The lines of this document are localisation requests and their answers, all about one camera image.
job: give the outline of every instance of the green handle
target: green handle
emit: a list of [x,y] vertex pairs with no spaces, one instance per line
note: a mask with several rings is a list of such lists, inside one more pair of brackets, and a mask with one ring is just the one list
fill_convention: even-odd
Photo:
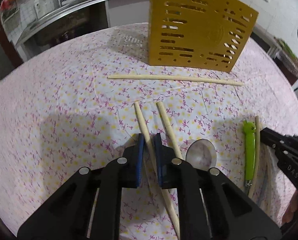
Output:
[[245,180],[252,180],[255,163],[255,125],[253,122],[243,122],[245,133]]

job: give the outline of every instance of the round table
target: round table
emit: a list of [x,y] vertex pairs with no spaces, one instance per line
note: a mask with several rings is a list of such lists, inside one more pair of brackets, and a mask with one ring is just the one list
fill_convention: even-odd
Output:
[[[140,132],[135,101],[140,101],[150,133],[161,133],[163,144],[171,145],[156,106],[163,100],[183,154],[190,141],[210,140],[217,151],[216,167],[241,189],[243,120],[254,121],[259,115],[262,127],[298,135],[298,100],[252,39],[230,73],[149,66],[147,28],[125,25],[67,41],[25,62],[0,82],[0,217],[14,234],[80,167],[104,167],[134,144],[134,135]],[[245,86],[107,79],[114,73],[232,79]],[[143,173],[140,188],[122,191],[121,235],[175,239],[158,186],[149,187],[155,174],[148,165],[150,173]],[[294,187],[264,146],[258,178],[252,199],[281,224]],[[174,190],[170,198],[177,206]]]

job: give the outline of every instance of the yellow basket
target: yellow basket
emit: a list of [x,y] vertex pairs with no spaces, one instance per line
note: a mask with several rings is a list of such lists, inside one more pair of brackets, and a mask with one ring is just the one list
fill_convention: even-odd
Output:
[[149,64],[230,72],[258,12],[238,0],[150,0]]

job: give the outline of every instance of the metal rivet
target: metal rivet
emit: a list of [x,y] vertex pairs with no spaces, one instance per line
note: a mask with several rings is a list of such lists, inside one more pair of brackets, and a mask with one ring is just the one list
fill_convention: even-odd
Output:
[[173,159],[171,160],[171,162],[172,162],[174,165],[179,165],[179,164],[182,162],[182,160],[179,159],[179,158],[173,158]]
[[88,169],[87,167],[82,167],[82,168],[79,169],[79,173],[80,173],[81,175],[85,175],[85,174],[87,174],[88,172],[89,172],[89,169]]
[[211,175],[214,175],[214,176],[217,176],[217,175],[220,174],[220,171],[217,168],[211,168],[209,170],[209,172],[210,172]]
[[125,158],[125,157],[120,157],[120,158],[117,159],[117,162],[118,162],[119,164],[125,164],[125,163],[127,162],[127,158]]

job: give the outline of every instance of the tablecloth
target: tablecloth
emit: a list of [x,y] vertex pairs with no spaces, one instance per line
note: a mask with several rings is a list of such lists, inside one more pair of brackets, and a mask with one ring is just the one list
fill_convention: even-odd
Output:
[[[25,62],[0,82],[0,217],[13,233],[80,167],[104,167],[134,144],[140,132],[135,101],[149,131],[161,133],[163,144],[171,146],[156,106],[162,100],[183,155],[192,141],[210,140],[216,167],[241,189],[243,120],[259,115],[262,127],[298,135],[297,98],[251,38],[230,73],[149,66],[147,28],[125,25],[75,38]],[[232,79],[245,86],[107,79],[118,73]],[[176,238],[148,165],[138,189],[123,189],[121,239]],[[280,225],[294,187],[264,146],[258,178],[252,199]],[[175,190],[170,198],[177,207]]]

